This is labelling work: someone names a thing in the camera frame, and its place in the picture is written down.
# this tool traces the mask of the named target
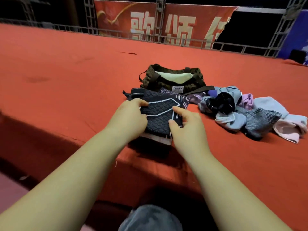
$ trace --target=blue panel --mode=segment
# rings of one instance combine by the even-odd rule
[[[308,10],[302,10],[295,21],[278,58],[288,59],[292,49],[306,51],[304,65],[308,65]]]

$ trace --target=bag label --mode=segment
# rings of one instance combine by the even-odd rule
[[[184,86],[172,86],[172,91],[178,94],[182,94]]]

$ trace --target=metal railing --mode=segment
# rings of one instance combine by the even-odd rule
[[[24,21],[24,20],[15,20],[15,19],[3,19],[0,18],[0,23],[5,24],[13,24],[13,25],[20,25],[20,26],[29,26],[29,27],[38,27],[38,28],[45,28],[45,29],[54,29],[59,31],[65,32],[73,32],[73,33],[84,33],[90,34],[94,36],[103,36],[103,37],[113,37],[113,38],[121,38],[121,39],[129,39],[129,40],[137,40],[137,41],[144,41],[144,42],[152,42],[156,44],[166,44],[166,45],[174,45],[174,46],[181,46],[181,47],[190,47],[196,49],[205,49],[205,50],[215,50],[220,52],[233,52],[233,53],[240,53],[240,54],[249,54],[249,55],[256,55],[256,56],[265,56],[269,58],[274,58],[273,56],[266,55],[267,50],[278,50],[276,47],[258,47],[258,46],[249,46],[249,45],[241,45],[241,44],[233,44],[233,43],[224,43],[224,42],[217,42],[217,41],[208,41],[208,40],[197,40],[197,39],[182,39],[176,37],[167,37],[167,36],[159,36],[157,42],[153,42],[152,39],[157,37],[157,35],[147,35],[147,34],[138,34],[138,33],[130,33],[130,32],[123,32],[123,31],[115,31],[115,30],[107,30],[107,29],[99,29],[96,28],[95,30],[99,32],[99,35],[93,34],[93,28],[88,27],[79,27],[79,26],[70,26],[70,25],[62,25],[62,24],[53,24],[49,22],[36,22],[36,21]],[[174,39],[180,40],[178,45],[170,44],[170,40]],[[200,46],[186,46],[186,41],[196,42],[196,44]],[[239,52],[234,52],[231,50],[224,49],[225,46],[237,46],[240,47]],[[248,49],[259,49],[264,51],[262,54],[253,54],[249,53]]]

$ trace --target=camouflage bag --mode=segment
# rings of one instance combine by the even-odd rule
[[[193,92],[205,87],[203,75],[199,68],[173,70],[164,68],[158,64],[150,65],[149,68],[139,75],[142,82],[141,88],[159,92],[162,87],[179,94]]]

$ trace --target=red carpet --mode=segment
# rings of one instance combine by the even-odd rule
[[[272,96],[308,116],[308,68],[279,59],[10,25],[0,25],[0,59],[0,157],[38,180],[106,126],[154,63],[199,67],[207,85]],[[215,157],[291,228],[308,230],[308,141],[270,133],[255,142],[202,116]],[[133,206],[158,184],[199,192],[176,152],[158,161],[125,148],[99,199]]]

